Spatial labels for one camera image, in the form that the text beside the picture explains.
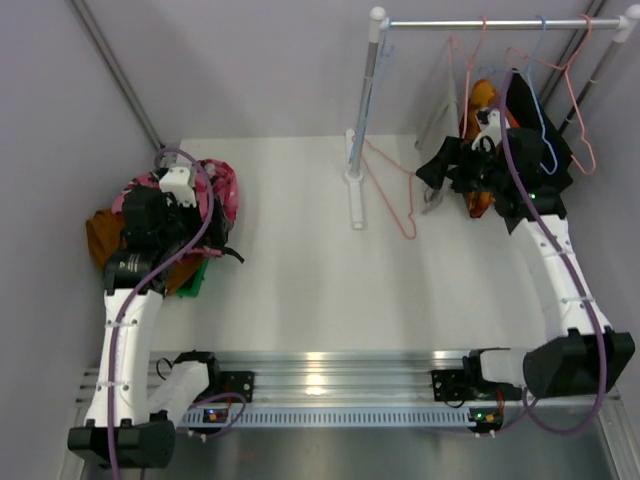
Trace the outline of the brown trousers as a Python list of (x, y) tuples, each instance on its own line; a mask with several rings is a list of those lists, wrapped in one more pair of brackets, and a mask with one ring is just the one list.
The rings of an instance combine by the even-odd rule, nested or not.
[[(98, 210), (85, 222), (88, 252), (94, 263), (104, 268), (108, 258), (120, 245), (120, 233), (124, 220), (114, 214), (110, 208)], [(201, 255), (188, 255), (175, 262), (169, 268), (167, 289), (174, 295), (189, 279), (197, 273), (204, 262)]]

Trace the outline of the grey trousers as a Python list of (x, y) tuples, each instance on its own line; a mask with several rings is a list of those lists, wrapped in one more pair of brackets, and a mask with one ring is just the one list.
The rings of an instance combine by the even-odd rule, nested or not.
[(415, 142), (420, 166), (435, 158), (447, 136), (459, 135), (459, 110), (453, 53), (447, 39), (428, 78), (424, 122)]

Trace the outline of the pink camouflage trousers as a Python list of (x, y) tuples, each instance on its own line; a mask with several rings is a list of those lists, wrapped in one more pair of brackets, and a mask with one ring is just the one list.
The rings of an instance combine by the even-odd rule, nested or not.
[[(122, 205), (124, 197), (133, 189), (159, 189), (159, 180), (167, 172), (167, 170), (174, 166), (187, 166), (193, 167), (196, 172), (195, 177), (195, 191), (197, 206), (201, 213), (205, 212), (206, 197), (212, 198), (214, 195), (218, 195), (222, 203), (223, 210), (228, 218), (228, 240), (231, 230), (235, 224), (238, 210), (239, 210), (239, 185), (236, 173), (234, 169), (226, 162), (215, 159), (203, 159), (197, 161), (195, 164), (189, 163), (184, 160), (180, 163), (176, 162), (169, 167), (156, 167), (148, 173), (139, 175), (132, 179), (128, 185), (121, 191), (116, 200), (112, 203), (111, 211), (119, 215), (122, 219)], [(233, 248), (228, 247), (228, 253), (226, 255), (218, 256), (206, 256), (207, 258), (216, 258), (222, 256), (232, 256), (239, 262), (243, 262), (244, 258)]]

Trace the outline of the light blue wire hanger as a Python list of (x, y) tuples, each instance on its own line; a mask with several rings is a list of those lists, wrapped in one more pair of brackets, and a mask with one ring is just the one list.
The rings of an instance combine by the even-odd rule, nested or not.
[(372, 25), (377, 28), (377, 41), (370, 42), (365, 65), (365, 75), (363, 89), (361, 93), (358, 120), (355, 129), (355, 139), (349, 157), (349, 167), (351, 173), (361, 172), (361, 158), (364, 146), (365, 134), (369, 123), (371, 102), (376, 82), (380, 78), (378, 71), (379, 64), (385, 54), (387, 32), (390, 29), (391, 19), (385, 18), (381, 21), (372, 21)]

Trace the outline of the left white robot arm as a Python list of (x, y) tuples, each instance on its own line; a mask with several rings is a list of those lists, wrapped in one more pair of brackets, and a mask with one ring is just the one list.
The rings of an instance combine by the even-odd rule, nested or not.
[(103, 268), (105, 335), (94, 395), (68, 449), (109, 468), (160, 469), (171, 461), (179, 422), (221, 385), (212, 352), (183, 352), (168, 378), (148, 390), (152, 333), (167, 294), (166, 263), (192, 240), (198, 211), (157, 188), (124, 196), (120, 243)]

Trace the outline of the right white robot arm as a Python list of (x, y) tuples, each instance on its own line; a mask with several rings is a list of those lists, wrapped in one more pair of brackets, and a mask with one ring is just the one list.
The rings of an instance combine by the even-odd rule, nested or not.
[(536, 399), (609, 392), (635, 353), (628, 332), (616, 331), (598, 307), (569, 238), (565, 185), (543, 172), (546, 147), (527, 128), (506, 131), (501, 142), (483, 137), (476, 147), (444, 138), (417, 177), (433, 190), (487, 192), (523, 255), (545, 320), (546, 340), (532, 350), (473, 350), (465, 359), (483, 383), (525, 388)]

